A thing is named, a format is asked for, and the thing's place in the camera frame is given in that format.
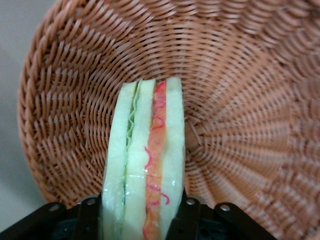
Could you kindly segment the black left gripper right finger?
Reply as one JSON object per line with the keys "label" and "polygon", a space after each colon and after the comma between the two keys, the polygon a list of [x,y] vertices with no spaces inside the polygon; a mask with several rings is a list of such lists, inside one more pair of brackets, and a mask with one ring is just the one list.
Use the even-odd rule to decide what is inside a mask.
{"label": "black left gripper right finger", "polygon": [[241,208],[222,202],[214,208],[184,191],[167,232],[169,240],[274,240],[275,237]]}

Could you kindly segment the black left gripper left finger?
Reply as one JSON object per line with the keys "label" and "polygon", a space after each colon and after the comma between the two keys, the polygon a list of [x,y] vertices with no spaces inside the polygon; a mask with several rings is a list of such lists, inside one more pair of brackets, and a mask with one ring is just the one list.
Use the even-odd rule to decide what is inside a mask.
{"label": "black left gripper left finger", "polygon": [[2,240],[100,240],[101,195],[85,197],[68,209],[50,202],[0,233]]}

